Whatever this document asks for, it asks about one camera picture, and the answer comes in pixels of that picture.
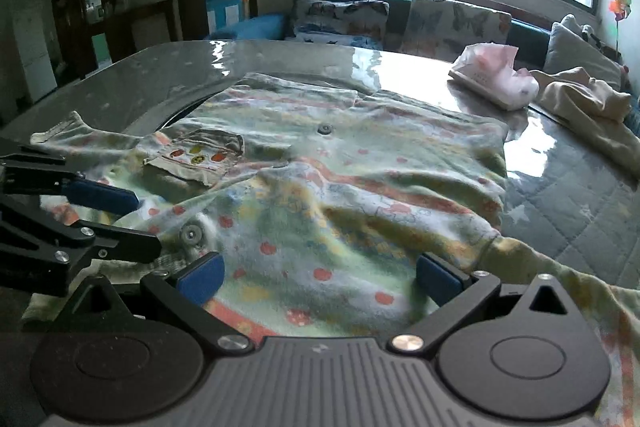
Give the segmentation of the colourful patterned children's shirt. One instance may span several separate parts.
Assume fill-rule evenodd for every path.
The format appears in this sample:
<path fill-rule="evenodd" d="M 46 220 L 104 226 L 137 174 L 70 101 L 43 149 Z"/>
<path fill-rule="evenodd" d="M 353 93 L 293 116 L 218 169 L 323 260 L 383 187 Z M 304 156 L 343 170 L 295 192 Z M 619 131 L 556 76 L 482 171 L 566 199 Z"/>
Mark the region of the colourful patterned children's shirt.
<path fill-rule="evenodd" d="M 251 72 L 147 135 L 70 113 L 29 141 L 134 191 L 140 208 L 117 224 L 160 239 L 158 269 L 222 254 L 210 309 L 254 337 L 383 335 L 420 320 L 423 253 L 508 283 L 551 274 L 610 358 L 600 421 L 638 424 L 639 293 L 503 232 L 500 121 Z"/>

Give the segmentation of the quilted grey star table cover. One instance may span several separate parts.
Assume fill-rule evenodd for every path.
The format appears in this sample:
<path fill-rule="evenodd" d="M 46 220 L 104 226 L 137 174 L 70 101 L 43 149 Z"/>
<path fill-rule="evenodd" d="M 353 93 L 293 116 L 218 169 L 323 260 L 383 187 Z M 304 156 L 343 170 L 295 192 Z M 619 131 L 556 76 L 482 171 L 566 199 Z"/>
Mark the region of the quilted grey star table cover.
<path fill-rule="evenodd" d="M 636 180 L 539 107 L 506 113 L 451 79 L 446 62 L 294 41 L 181 41 L 141 52 L 55 90 L 2 128 L 27 141 L 68 113 L 129 134 L 163 127 L 249 72 L 364 91 L 382 89 L 509 128 L 502 229 L 563 265 L 639 284 Z"/>

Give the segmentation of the pink tissue pack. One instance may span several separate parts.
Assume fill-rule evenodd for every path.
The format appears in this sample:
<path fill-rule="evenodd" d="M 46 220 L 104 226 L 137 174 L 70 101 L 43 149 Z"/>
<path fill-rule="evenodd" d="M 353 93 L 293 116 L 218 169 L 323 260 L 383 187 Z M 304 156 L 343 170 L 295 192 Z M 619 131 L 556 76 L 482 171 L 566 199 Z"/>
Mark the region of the pink tissue pack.
<path fill-rule="evenodd" d="M 517 46 L 470 44 L 454 61 L 449 75 L 503 110 L 520 110 L 537 98 L 539 83 L 526 68 L 514 68 L 517 55 Z"/>

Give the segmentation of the cream folded garment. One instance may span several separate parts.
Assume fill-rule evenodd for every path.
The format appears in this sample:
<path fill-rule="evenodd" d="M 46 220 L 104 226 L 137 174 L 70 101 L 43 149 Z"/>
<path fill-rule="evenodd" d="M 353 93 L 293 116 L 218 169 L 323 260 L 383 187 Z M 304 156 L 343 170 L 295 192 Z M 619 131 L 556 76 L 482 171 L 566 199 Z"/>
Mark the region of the cream folded garment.
<path fill-rule="evenodd" d="M 533 70 L 539 92 L 536 104 L 596 150 L 639 178 L 639 138 L 624 124 L 631 95 L 614 90 L 582 67 L 547 74 Z"/>

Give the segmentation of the butterfly cushion right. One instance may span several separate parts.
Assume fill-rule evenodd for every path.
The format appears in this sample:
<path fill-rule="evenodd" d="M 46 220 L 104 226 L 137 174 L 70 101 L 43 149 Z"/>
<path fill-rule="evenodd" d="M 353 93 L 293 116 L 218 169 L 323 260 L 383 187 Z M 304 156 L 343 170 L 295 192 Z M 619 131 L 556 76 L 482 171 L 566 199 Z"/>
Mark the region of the butterfly cushion right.
<path fill-rule="evenodd" d="M 512 16 L 454 0 L 412 0 L 402 53 L 453 62 L 477 43 L 505 44 Z"/>

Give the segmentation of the butterfly cushion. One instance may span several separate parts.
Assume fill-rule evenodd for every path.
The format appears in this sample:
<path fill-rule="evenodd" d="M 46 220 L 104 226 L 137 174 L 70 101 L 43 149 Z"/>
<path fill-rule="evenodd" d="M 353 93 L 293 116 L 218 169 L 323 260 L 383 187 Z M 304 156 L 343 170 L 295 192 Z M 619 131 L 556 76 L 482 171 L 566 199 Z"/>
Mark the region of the butterfly cushion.
<path fill-rule="evenodd" d="M 297 0 L 288 38 L 382 50 L 389 15 L 390 5 L 384 1 Z"/>
<path fill-rule="evenodd" d="M 505 44 L 512 16 L 454 0 L 412 0 L 402 53 L 453 62 L 477 43 Z"/>

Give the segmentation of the blue sofa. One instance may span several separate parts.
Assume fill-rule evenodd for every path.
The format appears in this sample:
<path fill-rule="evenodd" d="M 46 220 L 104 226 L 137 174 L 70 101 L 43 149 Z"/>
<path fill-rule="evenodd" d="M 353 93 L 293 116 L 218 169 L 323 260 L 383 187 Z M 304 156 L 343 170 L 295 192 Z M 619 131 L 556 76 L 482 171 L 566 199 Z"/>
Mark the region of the blue sofa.
<path fill-rule="evenodd" d="M 390 16 L 387 19 L 385 43 L 371 44 L 370 49 L 386 49 L 398 51 L 401 33 L 406 29 L 411 0 L 309 0 L 326 2 L 376 1 L 386 2 L 390 6 Z M 263 16 L 243 20 L 239 23 L 228 23 L 218 27 L 206 40 L 247 40 L 270 39 L 284 40 L 293 37 L 294 10 L 289 13 L 271 13 Z M 528 69 L 541 69 L 547 56 L 551 31 L 514 18 L 511 28 L 506 34 L 506 43 L 518 48 L 518 64 Z M 625 69 L 622 72 L 622 87 L 618 91 L 628 93 L 630 109 L 624 123 L 634 132 L 639 132 L 639 104 L 638 96 L 632 92 Z"/>

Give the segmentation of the grey white pillow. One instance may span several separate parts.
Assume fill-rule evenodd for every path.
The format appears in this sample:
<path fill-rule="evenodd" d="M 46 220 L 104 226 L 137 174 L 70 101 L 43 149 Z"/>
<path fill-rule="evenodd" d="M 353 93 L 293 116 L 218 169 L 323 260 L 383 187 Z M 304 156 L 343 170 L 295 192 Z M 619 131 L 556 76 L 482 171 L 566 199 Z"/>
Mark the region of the grey white pillow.
<path fill-rule="evenodd" d="M 590 26 L 580 26 L 573 14 L 554 22 L 548 43 L 544 68 L 547 74 L 559 74 L 576 67 L 588 72 L 590 77 L 605 81 L 613 89 L 623 86 L 623 69 L 607 58 L 594 43 L 584 39 Z"/>

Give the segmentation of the butterfly cushion left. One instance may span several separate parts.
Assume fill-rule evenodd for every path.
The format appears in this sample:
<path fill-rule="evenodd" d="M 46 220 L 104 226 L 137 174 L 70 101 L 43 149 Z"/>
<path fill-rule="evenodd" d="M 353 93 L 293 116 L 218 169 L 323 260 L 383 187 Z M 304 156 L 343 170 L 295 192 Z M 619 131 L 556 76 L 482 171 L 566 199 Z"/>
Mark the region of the butterfly cushion left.
<path fill-rule="evenodd" d="M 297 0 L 288 38 L 382 50 L 389 15 L 390 5 L 384 1 Z"/>

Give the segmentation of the colourful pinwheel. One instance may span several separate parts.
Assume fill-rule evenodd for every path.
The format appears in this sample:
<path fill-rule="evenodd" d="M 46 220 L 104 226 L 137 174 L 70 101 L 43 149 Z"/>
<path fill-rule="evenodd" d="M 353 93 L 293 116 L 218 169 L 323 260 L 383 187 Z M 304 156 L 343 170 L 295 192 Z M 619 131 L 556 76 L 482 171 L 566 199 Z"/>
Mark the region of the colourful pinwheel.
<path fill-rule="evenodd" d="M 614 16 L 615 24 L 615 52 L 620 48 L 620 23 L 631 16 L 632 0 L 610 0 L 608 10 Z"/>

